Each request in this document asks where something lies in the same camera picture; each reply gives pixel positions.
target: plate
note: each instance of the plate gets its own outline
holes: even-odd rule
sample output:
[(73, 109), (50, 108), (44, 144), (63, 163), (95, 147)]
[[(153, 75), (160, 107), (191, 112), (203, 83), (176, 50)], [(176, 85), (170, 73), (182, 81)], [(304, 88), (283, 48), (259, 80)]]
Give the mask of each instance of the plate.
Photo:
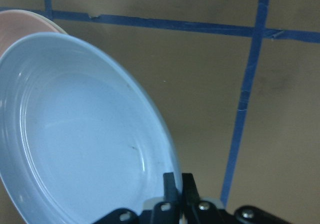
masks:
[(27, 223), (92, 223), (182, 190), (167, 128), (148, 95), (107, 54), (43, 32), (0, 59), (0, 174)]
[(20, 9), (0, 12), (0, 57), (18, 39), (36, 32), (66, 32), (42, 15)]

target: screw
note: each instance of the screw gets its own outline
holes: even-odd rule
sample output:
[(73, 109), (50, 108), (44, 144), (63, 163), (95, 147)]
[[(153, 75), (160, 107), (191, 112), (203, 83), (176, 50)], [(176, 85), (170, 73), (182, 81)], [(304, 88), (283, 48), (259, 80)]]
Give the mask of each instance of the screw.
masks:
[(242, 211), (242, 216), (247, 219), (252, 219), (255, 216), (255, 213), (251, 209), (244, 209)]
[(208, 203), (208, 202), (200, 202), (199, 203), (199, 209), (200, 210), (206, 211), (209, 208), (210, 208), (210, 203)]

